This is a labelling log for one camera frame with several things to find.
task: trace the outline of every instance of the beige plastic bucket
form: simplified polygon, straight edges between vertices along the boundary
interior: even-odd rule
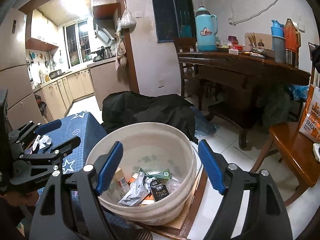
[[[147,225],[163,225],[174,220],[182,211],[196,176],[196,157],[188,137],[162,123],[128,125],[99,141],[90,152],[86,164],[94,164],[100,155],[108,153],[115,141],[120,141],[124,147],[119,167],[127,180],[140,168],[148,173],[170,169],[173,178],[181,184],[169,196],[148,206],[119,206],[106,193],[99,197],[101,205],[125,219]]]

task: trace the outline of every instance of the wooden dining table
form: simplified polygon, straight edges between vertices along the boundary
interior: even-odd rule
[[[179,63],[197,65],[196,76],[223,85],[224,101],[209,106],[207,120],[218,116],[240,129],[239,146],[263,110],[256,107],[260,91],[274,84],[308,85],[310,73],[271,58],[232,55],[227,52],[179,52]]]

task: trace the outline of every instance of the kitchen countertop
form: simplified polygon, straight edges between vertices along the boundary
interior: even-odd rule
[[[33,93],[37,92],[38,90],[40,90],[41,88],[47,86],[47,85],[50,85],[51,83],[61,79],[61,78],[64,78],[64,77],[67,77],[69,75],[72,75],[74,73],[77,73],[79,71],[82,71],[82,70],[85,70],[85,69],[89,69],[89,68],[92,68],[92,67],[96,67],[96,66],[99,66],[99,65],[102,65],[102,64],[105,64],[105,63],[108,63],[108,62],[112,62],[112,61],[116,61],[116,58],[115,57],[112,57],[112,58],[107,58],[105,60],[101,60],[101,61],[98,61],[98,62],[94,62],[94,63],[91,63],[87,66],[84,66],[84,67],[81,67],[81,68],[77,68],[77,69],[70,69],[68,72],[66,72],[64,75],[60,76],[60,77],[57,77],[57,78],[54,78],[44,84],[41,84],[41,85],[38,85],[36,88],[34,88],[32,90]]]

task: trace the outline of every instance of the green wrapper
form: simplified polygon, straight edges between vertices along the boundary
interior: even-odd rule
[[[156,179],[164,179],[164,180],[169,180],[169,179],[172,179],[172,175],[171,175],[171,171],[169,169],[163,171],[163,172],[160,172],[158,174],[148,174],[146,173],[142,168],[140,168],[140,171],[139,172],[144,172],[145,175],[148,177],[148,178],[156,178]]]

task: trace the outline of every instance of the orange paper bag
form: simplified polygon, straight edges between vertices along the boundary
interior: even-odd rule
[[[315,143],[320,142],[320,88],[310,85],[302,112],[299,132]]]

